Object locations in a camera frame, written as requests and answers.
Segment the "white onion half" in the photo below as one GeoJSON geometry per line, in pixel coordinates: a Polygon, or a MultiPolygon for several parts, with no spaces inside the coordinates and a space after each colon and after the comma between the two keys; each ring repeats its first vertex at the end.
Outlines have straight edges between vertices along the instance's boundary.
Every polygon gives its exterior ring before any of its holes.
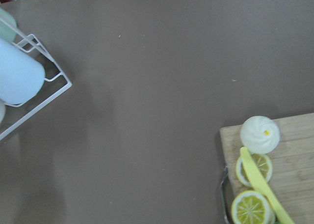
{"type": "Polygon", "coordinates": [[[267,154],[278,146],[280,130],[270,118],[253,116],[241,126],[240,140],[251,153],[267,154]]]}

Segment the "upper lemon slice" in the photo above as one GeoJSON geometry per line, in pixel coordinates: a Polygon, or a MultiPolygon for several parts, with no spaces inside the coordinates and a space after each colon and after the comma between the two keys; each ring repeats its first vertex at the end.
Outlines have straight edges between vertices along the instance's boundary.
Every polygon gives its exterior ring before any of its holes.
{"type": "Polygon", "coordinates": [[[264,196],[247,190],[232,202],[231,216],[235,224],[274,224],[275,214],[264,196]]]}

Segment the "bamboo cutting board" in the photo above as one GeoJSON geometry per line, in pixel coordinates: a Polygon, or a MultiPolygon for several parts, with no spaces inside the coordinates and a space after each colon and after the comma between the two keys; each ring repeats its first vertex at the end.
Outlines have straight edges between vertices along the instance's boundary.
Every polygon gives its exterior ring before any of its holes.
{"type": "Polygon", "coordinates": [[[314,115],[278,118],[281,140],[268,155],[273,164],[269,185],[297,224],[314,222],[314,115]]]}

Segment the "lower lemon slice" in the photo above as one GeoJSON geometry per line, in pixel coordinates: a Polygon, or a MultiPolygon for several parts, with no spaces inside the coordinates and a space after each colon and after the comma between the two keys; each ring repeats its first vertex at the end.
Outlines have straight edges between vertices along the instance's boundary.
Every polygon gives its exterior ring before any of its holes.
{"type": "MultiPolygon", "coordinates": [[[[252,154],[251,157],[266,182],[269,182],[273,174],[273,164],[271,159],[266,154],[252,154]]],[[[244,170],[241,157],[239,157],[236,162],[235,174],[242,185],[249,188],[252,187],[244,170]]]]}

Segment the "yellow plastic knife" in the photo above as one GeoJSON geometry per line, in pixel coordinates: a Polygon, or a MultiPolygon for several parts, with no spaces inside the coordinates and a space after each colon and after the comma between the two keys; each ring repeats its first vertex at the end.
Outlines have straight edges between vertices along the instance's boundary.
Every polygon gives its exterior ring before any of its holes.
{"type": "Polygon", "coordinates": [[[293,221],[293,219],[274,195],[272,189],[252,159],[250,151],[246,147],[242,147],[240,149],[240,157],[251,186],[255,191],[267,198],[269,205],[274,211],[278,221],[281,224],[294,224],[295,221],[293,221]]]}

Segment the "green cup in rack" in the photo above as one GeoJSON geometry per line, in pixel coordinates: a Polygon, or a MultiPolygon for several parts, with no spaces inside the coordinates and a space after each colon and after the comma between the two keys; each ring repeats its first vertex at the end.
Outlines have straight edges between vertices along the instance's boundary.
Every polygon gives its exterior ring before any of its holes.
{"type": "MultiPolygon", "coordinates": [[[[15,19],[13,18],[13,16],[2,8],[0,9],[0,17],[8,21],[8,23],[10,23],[10,25],[12,25],[13,27],[15,28],[17,27],[17,23],[15,19]]],[[[7,24],[5,24],[1,20],[0,21],[0,37],[9,43],[12,43],[15,39],[15,36],[16,36],[15,31],[13,31],[7,24]]]]}

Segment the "lemon slice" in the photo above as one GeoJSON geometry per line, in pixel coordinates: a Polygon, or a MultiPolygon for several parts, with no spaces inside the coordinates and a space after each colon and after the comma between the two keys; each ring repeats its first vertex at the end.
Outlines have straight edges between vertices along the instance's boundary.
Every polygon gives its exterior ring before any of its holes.
{"type": "Polygon", "coordinates": [[[231,216],[235,224],[274,224],[275,214],[264,196],[247,190],[232,202],[231,216]]]}
{"type": "MultiPolygon", "coordinates": [[[[266,154],[252,154],[251,157],[266,182],[269,182],[273,174],[273,164],[271,159],[266,154]]],[[[249,188],[252,187],[244,170],[241,157],[239,157],[236,162],[235,174],[242,185],[249,188]]]]}

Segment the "light blue cup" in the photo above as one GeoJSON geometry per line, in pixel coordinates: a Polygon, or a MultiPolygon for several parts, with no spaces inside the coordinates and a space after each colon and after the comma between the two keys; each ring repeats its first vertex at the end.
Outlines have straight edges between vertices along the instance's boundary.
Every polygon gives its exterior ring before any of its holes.
{"type": "Polygon", "coordinates": [[[0,98],[8,104],[23,104],[42,88],[42,64],[7,41],[0,40],[0,98]]]}

